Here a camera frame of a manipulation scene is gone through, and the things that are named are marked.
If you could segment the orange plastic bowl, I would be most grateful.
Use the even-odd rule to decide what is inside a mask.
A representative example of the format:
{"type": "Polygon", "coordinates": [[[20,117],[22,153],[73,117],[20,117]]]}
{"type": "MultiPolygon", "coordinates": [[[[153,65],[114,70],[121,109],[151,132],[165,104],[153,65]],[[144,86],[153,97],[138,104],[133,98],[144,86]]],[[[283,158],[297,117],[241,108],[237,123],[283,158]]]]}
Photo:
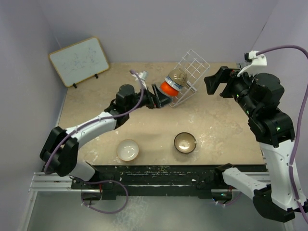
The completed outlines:
{"type": "Polygon", "coordinates": [[[160,89],[170,97],[176,97],[179,94],[179,91],[171,87],[166,81],[161,83],[160,89]]]}

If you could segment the blue floral ceramic bowl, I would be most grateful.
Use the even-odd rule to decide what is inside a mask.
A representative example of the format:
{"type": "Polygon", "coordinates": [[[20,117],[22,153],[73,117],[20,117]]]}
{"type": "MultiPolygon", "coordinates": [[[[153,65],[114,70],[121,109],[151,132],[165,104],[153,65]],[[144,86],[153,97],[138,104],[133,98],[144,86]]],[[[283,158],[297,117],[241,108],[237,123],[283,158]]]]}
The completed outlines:
{"type": "Polygon", "coordinates": [[[165,82],[170,85],[173,89],[177,90],[177,91],[181,91],[183,86],[176,83],[174,80],[171,79],[170,76],[166,76],[165,77],[165,82]]]}

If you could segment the black glossy bowl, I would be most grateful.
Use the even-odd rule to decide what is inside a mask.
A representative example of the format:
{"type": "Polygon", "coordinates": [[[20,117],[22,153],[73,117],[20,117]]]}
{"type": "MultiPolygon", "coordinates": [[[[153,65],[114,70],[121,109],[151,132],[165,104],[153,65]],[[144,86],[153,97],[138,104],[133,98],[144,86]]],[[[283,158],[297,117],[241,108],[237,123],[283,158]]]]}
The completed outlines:
{"type": "Polygon", "coordinates": [[[168,76],[180,86],[185,86],[188,80],[188,75],[182,68],[175,68],[169,72],[168,76]]]}

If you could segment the beige bowl dark rim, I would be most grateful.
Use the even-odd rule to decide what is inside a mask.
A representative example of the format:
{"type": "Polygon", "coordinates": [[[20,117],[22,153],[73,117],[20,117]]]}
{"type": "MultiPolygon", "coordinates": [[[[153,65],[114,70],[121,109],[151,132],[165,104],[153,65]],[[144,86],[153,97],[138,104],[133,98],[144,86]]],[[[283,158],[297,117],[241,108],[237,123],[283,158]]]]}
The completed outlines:
{"type": "Polygon", "coordinates": [[[180,153],[192,153],[195,150],[196,146],[196,138],[188,132],[181,132],[177,134],[174,138],[174,147],[180,153]]]}

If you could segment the white bowl orange rim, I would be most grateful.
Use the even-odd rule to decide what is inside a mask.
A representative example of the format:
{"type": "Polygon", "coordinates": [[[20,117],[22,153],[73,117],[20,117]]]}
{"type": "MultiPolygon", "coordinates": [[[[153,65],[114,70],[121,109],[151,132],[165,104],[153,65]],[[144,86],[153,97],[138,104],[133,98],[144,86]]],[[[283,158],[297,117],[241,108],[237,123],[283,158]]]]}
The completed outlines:
{"type": "Polygon", "coordinates": [[[139,146],[134,140],[123,140],[119,143],[116,149],[117,156],[122,161],[132,161],[139,154],[139,146]]]}

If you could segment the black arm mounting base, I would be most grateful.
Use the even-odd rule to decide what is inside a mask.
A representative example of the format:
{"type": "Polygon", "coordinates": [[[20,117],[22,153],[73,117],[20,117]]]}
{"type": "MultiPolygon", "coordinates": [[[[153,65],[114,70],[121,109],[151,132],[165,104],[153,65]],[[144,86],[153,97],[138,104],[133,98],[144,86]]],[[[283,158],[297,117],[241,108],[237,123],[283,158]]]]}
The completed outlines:
{"type": "Polygon", "coordinates": [[[54,182],[65,181],[67,188],[80,190],[89,200],[115,200],[117,196],[198,197],[209,199],[226,192],[228,186],[215,180],[216,165],[96,166],[102,185],[89,185],[73,177],[51,174],[54,182]]]}

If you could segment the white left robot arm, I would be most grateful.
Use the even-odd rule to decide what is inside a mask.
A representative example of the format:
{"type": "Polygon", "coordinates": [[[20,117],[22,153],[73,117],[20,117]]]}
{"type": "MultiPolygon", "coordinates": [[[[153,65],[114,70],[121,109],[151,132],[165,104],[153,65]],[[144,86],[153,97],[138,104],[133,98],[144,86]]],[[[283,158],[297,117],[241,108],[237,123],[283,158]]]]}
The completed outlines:
{"type": "Polygon", "coordinates": [[[94,138],[121,127],[135,109],[162,108],[172,102],[155,84],[152,88],[153,91],[141,88],[136,93],[132,85],[122,85],[110,105],[95,118],[71,128],[53,128],[39,155],[45,163],[44,172],[77,178],[89,189],[97,187],[103,178],[94,166],[78,161],[79,149],[94,138]]]}

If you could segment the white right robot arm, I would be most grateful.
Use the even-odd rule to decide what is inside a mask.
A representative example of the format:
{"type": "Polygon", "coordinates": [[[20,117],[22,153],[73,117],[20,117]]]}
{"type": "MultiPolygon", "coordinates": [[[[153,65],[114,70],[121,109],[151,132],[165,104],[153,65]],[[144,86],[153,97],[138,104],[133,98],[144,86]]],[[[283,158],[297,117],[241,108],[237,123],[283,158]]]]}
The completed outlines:
{"type": "Polygon", "coordinates": [[[214,75],[204,78],[206,91],[212,95],[221,83],[226,86],[223,98],[233,98],[248,116],[248,125],[259,143],[270,177],[265,184],[241,172],[232,164],[215,169],[214,183],[219,188],[232,186],[249,197],[264,218],[288,222],[296,212],[307,212],[308,200],[300,189],[299,178],[290,174],[295,168],[291,160],[295,146],[295,130],[291,118],[279,108],[284,88],[272,74],[249,76],[239,69],[222,66],[214,75]]]}

